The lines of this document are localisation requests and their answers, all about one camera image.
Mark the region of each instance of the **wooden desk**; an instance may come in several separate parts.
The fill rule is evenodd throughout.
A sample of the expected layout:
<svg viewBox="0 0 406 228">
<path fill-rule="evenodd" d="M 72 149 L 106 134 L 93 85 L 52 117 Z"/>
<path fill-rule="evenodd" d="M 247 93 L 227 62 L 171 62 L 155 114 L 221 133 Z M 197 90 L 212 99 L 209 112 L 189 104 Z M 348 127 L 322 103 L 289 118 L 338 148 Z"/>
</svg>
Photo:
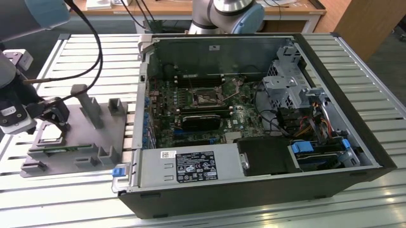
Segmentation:
<svg viewBox="0 0 406 228">
<path fill-rule="evenodd" d="M 144 1 L 151 11 L 151 14 L 153 15 L 153 18 L 156 20 L 191 20 L 191 2 L 179 2 L 172 0 Z M 127 15 L 123 6 L 112 6 L 110 9 L 86 10 L 85 0 L 74 0 L 74 3 L 84 12 L 84 14 L 88 16 L 89 20 L 131 20 L 131 17 Z M 299 0 L 299 3 L 301 4 L 301 6 L 289 6 L 288 8 L 280 8 L 281 18 L 279 18 L 277 7 L 265 7 L 264 20 L 277 21 L 280 19 L 281 21 L 303 21 L 304 26 L 301 26 L 301 32 L 312 32 L 318 24 L 319 17 L 320 15 L 326 14 L 326 10 L 318 10 L 308 2 L 308 0 Z M 128 6 L 128 9 L 135 19 L 140 23 L 143 23 L 144 18 L 140 9 L 135 3 L 135 0 Z M 144 33 L 144 30 L 137 25 L 136 30 L 137 33 Z"/>
<path fill-rule="evenodd" d="M 406 14 L 406 0 L 319 0 L 327 8 L 315 32 L 336 32 L 366 61 Z"/>
</svg>

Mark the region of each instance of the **metal panel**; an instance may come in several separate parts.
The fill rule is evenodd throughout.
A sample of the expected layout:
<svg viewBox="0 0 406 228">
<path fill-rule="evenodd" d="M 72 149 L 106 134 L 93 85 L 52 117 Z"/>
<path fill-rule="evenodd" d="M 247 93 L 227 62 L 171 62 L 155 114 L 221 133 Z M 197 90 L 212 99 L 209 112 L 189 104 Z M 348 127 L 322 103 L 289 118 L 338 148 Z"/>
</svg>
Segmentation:
<svg viewBox="0 0 406 228">
<path fill-rule="evenodd" d="M 128 37 L 133 38 L 137 35 L 106 34 L 101 37 L 108 38 L 102 40 L 104 42 L 116 38 L 113 42 L 102 44 L 105 55 L 137 54 L 135 51 L 137 49 L 136 42 L 127 42 L 131 40 L 127 39 Z M 330 35 L 312 34 L 305 35 L 305 38 L 312 40 L 312 47 L 320 51 L 318 53 L 320 57 L 350 57 L 350 55 L 342 56 L 342 52 L 350 53 L 350 50 L 342 47 Z M 96 44 L 84 43 L 92 41 L 92 35 L 72 35 L 70 39 L 73 40 L 66 43 L 65 47 L 58 42 L 56 49 L 64 47 L 64 50 L 58 52 L 60 56 L 93 56 L 97 54 Z M 54 66 L 62 57 L 52 56 L 48 65 Z M 102 70 L 98 85 L 90 89 L 89 94 L 97 98 L 98 102 L 106 101 L 109 97 L 119 97 L 131 102 L 127 116 L 127 131 L 131 132 L 135 118 L 136 93 L 133 91 L 136 91 L 139 62 L 129 61 L 128 65 L 113 63 L 115 68 Z M 80 64 L 82 63 L 73 61 L 61 70 L 45 66 L 42 75 L 45 77 L 74 75 L 86 69 L 88 65 Z M 110 192 L 112 177 L 108 171 L 30 179 L 20 178 L 17 172 L 33 136 L 25 134 L 14 137 L 5 136 L 0 143 L 0 149 L 6 148 L 2 150 L 4 155 L 0 160 L 1 227 L 364 228 L 402 226 L 406 222 L 406 120 L 396 119 L 403 116 L 395 109 L 392 97 L 380 92 L 384 89 L 376 87 L 379 83 L 372 84 L 372 81 L 366 81 L 366 79 L 375 79 L 371 78 L 367 71 L 360 70 L 356 60 L 350 64 L 334 63 L 326 64 L 326 66 L 334 78 L 336 80 L 342 78 L 340 88 L 354 102 L 362 118 L 367 121 L 368 127 L 391 155 L 399 167 L 398 170 L 372 182 L 354 185 L 332 198 L 216 211 L 175 218 L 140 220 Z M 88 83 L 94 74 L 96 70 L 80 79 L 73 79 L 69 83 Z M 38 94 L 45 96 L 68 95 L 69 89 L 65 83 L 68 81 L 60 84 L 42 84 Z M 77 100 L 70 99 L 66 102 L 74 104 Z M 123 162 L 129 161 L 131 151 L 127 150 L 131 149 L 131 142 L 131 137 L 124 138 Z"/>
</svg>

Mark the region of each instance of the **blue latch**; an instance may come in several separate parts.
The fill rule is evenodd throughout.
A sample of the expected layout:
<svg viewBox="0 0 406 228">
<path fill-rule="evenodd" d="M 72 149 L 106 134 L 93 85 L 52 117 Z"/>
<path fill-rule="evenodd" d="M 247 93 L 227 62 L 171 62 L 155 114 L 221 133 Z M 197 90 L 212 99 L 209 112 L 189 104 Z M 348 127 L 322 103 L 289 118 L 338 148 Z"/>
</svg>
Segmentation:
<svg viewBox="0 0 406 228">
<path fill-rule="evenodd" d="M 347 139 L 343 139 L 343 140 L 342 140 L 342 143 L 343 143 L 344 148 L 348 150 L 348 149 L 351 148 L 351 145 L 350 145 L 348 140 L 347 140 Z"/>
<path fill-rule="evenodd" d="M 145 106 L 148 106 L 148 105 L 149 105 L 149 98 L 145 97 Z"/>
<path fill-rule="evenodd" d="M 293 153 L 303 153 L 303 152 L 313 151 L 309 141 L 295 142 L 291 145 L 291 150 Z"/>
<path fill-rule="evenodd" d="M 124 177 L 125 176 L 125 168 L 113 168 L 113 177 Z"/>
</svg>

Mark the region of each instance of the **black cable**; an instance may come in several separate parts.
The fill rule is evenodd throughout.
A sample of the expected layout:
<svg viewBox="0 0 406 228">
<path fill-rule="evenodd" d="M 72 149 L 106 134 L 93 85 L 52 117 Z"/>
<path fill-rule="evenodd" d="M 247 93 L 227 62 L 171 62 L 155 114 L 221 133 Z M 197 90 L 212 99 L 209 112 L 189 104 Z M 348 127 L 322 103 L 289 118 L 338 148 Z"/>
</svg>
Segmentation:
<svg viewBox="0 0 406 228">
<path fill-rule="evenodd" d="M 152 14 L 151 14 L 151 11 L 149 11 L 149 9 L 148 9 L 148 6 L 147 6 L 147 4 L 145 4 L 144 0 L 140 0 L 140 1 L 141 1 L 141 4 L 144 5 L 144 7 L 145 7 L 147 11 L 148 11 L 148 14 L 149 14 L 149 17 L 151 17 L 151 19 L 152 19 L 153 23 L 156 23 L 155 18 L 153 18 Z"/>
<path fill-rule="evenodd" d="M 80 8 L 77 7 L 77 5 L 73 3 L 72 0 L 64 0 L 64 2 L 66 3 L 66 5 L 70 7 L 70 9 L 74 11 L 74 13 L 77 14 L 77 16 L 82 19 L 84 23 L 88 25 L 88 28 L 89 30 L 92 31 L 93 35 L 94 35 L 94 39 L 96 39 L 96 43 L 97 43 L 97 47 L 98 47 L 98 57 L 100 57 L 100 60 L 98 60 L 98 71 L 96 73 L 96 76 L 94 76 L 94 79 L 92 81 L 92 83 L 89 84 L 89 86 L 78 91 L 77 93 L 69 95 L 69 96 L 65 96 L 64 98 L 50 102 L 45 108 L 49 108 L 52 107 L 53 105 L 56 105 L 57 103 L 65 101 L 66 99 L 80 95 L 80 94 L 84 94 L 96 84 L 97 82 L 97 79 L 100 77 L 100 73 L 101 73 L 101 69 L 102 69 L 102 50 L 101 50 L 101 41 L 100 41 L 100 37 L 98 37 L 98 34 L 97 34 L 97 31 L 96 29 L 93 28 L 93 26 L 90 25 L 89 23 L 89 20 L 86 19 L 86 17 L 84 16 Z"/>
<path fill-rule="evenodd" d="M 256 107 L 256 95 L 257 95 L 257 90 L 259 90 L 259 86 L 261 85 L 261 83 L 263 83 L 261 81 L 257 83 L 256 90 L 255 90 L 255 94 L 253 94 L 253 99 L 252 99 L 255 111 L 256 111 L 256 113 L 259 113 L 261 119 L 263 119 L 264 121 L 267 121 L 273 127 L 276 127 L 277 130 L 281 132 L 281 134 L 283 134 L 285 137 L 292 137 L 292 135 L 288 134 L 288 132 L 287 132 L 277 124 L 272 123 L 272 122 L 261 115 L 261 112 L 263 112 L 263 111 L 260 111 L 260 112 L 257 111 L 257 107 Z"/>
<path fill-rule="evenodd" d="M 137 6 L 139 6 L 140 12 L 141 12 L 141 14 L 143 14 L 143 16 L 144 16 L 144 19 L 145 19 L 145 21 L 147 21 L 147 24 L 148 24 L 148 27 L 149 27 L 149 31 L 152 32 L 151 23 L 149 23 L 149 21 L 148 21 L 145 12 L 144 12 L 143 8 L 140 7 L 139 0 L 135 0 L 135 2 L 136 2 L 136 4 L 137 4 Z"/>
<path fill-rule="evenodd" d="M 279 23 L 280 23 L 280 21 L 281 21 L 281 10 L 280 10 L 280 8 L 288 8 L 288 6 L 280 6 L 279 5 L 279 3 L 276 3 L 275 2 L 275 0 L 271 0 L 277 6 L 272 6 L 271 4 L 268 4 L 267 3 L 267 0 L 263 0 L 264 1 L 264 3 L 268 5 L 268 6 L 271 6 L 271 7 L 277 7 L 277 9 L 279 9 L 279 21 L 277 21 L 277 24 L 276 24 L 276 32 L 279 31 Z"/>
<path fill-rule="evenodd" d="M 125 10 L 127 10 L 127 13 L 128 13 L 129 17 L 132 18 L 133 22 L 135 22 L 144 30 L 147 30 L 145 26 L 143 26 L 143 25 L 137 22 L 137 20 L 135 20 L 135 18 L 133 18 L 133 16 L 132 16 L 131 12 L 129 12 L 129 10 L 128 10 L 128 7 L 127 7 L 127 5 L 124 4 L 124 1 L 123 1 L 123 0 L 120 0 L 120 1 L 121 1 L 121 3 L 123 3 L 123 6 L 124 6 L 124 8 L 125 8 Z"/>
</svg>

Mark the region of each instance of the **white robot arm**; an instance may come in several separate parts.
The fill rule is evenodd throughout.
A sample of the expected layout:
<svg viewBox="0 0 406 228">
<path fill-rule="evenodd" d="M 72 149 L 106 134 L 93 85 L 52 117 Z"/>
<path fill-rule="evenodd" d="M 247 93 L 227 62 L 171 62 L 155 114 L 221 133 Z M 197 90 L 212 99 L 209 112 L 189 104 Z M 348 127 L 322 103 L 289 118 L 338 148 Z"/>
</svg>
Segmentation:
<svg viewBox="0 0 406 228">
<path fill-rule="evenodd" d="M 189 34 L 255 33 L 263 18 L 255 0 L 193 0 Z"/>
</svg>

